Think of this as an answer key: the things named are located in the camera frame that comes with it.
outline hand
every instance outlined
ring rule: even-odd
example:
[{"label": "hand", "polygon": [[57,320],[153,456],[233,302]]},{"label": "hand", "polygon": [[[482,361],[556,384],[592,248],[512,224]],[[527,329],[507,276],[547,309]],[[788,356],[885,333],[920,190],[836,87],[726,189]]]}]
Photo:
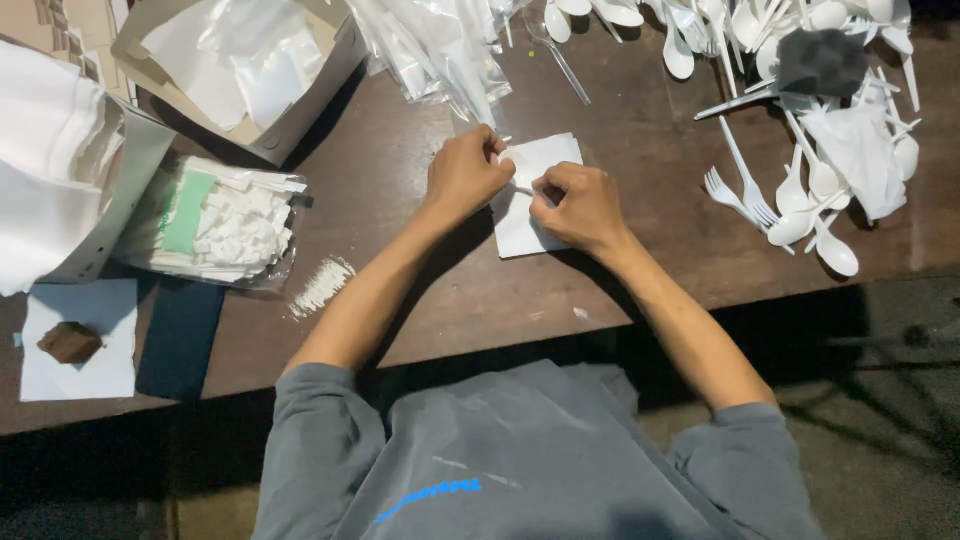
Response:
[{"label": "hand", "polygon": [[530,215],[540,226],[601,262],[634,237],[620,213],[616,182],[600,169],[564,161],[533,188],[557,205],[552,209],[539,194],[534,197]]},{"label": "hand", "polygon": [[507,145],[487,124],[448,139],[430,163],[422,209],[452,229],[486,205],[514,177]]}]

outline plastic bag of paper scraps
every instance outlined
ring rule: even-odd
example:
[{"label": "plastic bag of paper scraps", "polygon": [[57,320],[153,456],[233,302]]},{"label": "plastic bag of paper scraps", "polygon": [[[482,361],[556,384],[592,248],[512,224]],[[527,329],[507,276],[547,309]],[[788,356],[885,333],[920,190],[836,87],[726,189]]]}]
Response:
[{"label": "plastic bag of paper scraps", "polygon": [[280,288],[296,251],[302,180],[194,156],[174,159],[157,170],[113,257],[198,281]]}]

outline wooden table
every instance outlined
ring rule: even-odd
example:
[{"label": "wooden table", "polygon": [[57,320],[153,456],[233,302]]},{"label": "wooden table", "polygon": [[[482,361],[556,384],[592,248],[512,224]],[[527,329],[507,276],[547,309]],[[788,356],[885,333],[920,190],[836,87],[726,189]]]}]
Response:
[{"label": "wooden table", "polygon": [[[661,29],[646,25],[635,40],[617,45],[591,19],[584,35],[562,46],[593,100],[584,107],[549,52],[528,42],[520,22],[514,21],[516,48],[497,57],[514,89],[503,105],[515,142],[572,132],[586,163],[619,180],[630,227],[694,298],[716,308],[844,283],[816,257],[790,257],[770,246],[738,214],[704,192],[703,176],[713,165],[734,190],[740,186],[717,120],[692,120],[697,111],[725,101],[717,64],[697,60],[691,80],[678,82],[661,61]],[[946,29],[949,34],[953,27]],[[915,133],[922,148],[919,172],[908,185],[909,204],[874,230],[849,214],[833,226],[860,259],[860,274],[850,283],[960,262],[955,239],[960,233],[960,120],[955,113],[960,56],[950,40],[931,37],[924,29],[915,32],[915,43],[924,117]],[[902,72],[888,68],[887,75],[905,94]],[[904,119],[915,117],[906,95],[897,102]],[[338,113],[339,120],[332,121]],[[178,130],[196,133],[182,119],[165,119]],[[783,164],[793,154],[789,129],[772,107],[739,111],[729,120],[772,202],[784,178]],[[433,153],[454,135],[448,107],[406,104],[385,74],[363,79],[342,106],[331,107],[322,124],[332,129],[317,127],[323,142],[296,168],[310,183],[316,203],[300,233],[297,263],[283,298],[228,295],[206,379],[207,398],[276,382],[321,315],[298,319],[289,304],[325,260],[342,258],[360,270],[396,236],[423,197]],[[225,150],[211,135],[193,138],[228,162],[255,164],[249,156]],[[197,148],[185,139],[178,144]],[[22,297],[14,297],[0,305],[13,313],[0,319],[0,340],[21,328],[17,313],[24,304]],[[587,316],[574,314],[575,307]],[[141,342],[148,312],[149,299],[141,307]],[[380,366],[625,325],[632,315],[636,311],[615,280],[581,254],[500,260],[492,220],[484,211],[431,259],[400,313],[402,325],[396,325]],[[0,347],[0,433],[169,403],[138,396],[20,404],[19,372],[20,353]]]}]

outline person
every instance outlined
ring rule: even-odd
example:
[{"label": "person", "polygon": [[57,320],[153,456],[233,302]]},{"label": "person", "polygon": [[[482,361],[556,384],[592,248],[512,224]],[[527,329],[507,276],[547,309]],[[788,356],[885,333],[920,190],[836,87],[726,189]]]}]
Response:
[{"label": "person", "polygon": [[823,537],[770,387],[630,232],[613,179],[579,164],[534,182],[559,204],[538,194],[531,215],[630,290],[711,421],[662,454],[637,426],[619,368],[543,360],[400,399],[388,438],[354,374],[431,250],[514,176],[497,157],[505,149],[488,126],[448,140],[420,209],[290,360],[253,537]]}]

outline gray sweatshirt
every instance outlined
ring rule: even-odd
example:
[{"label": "gray sweatshirt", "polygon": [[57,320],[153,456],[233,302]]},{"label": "gray sweatshirt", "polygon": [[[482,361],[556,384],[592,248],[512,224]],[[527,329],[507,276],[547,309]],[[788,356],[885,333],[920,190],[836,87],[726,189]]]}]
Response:
[{"label": "gray sweatshirt", "polygon": [[613,366],[549,360],[377,412],[343,369],[276,385],[256,539],[823,538],[773,406],[716,411],[662,454]]}]

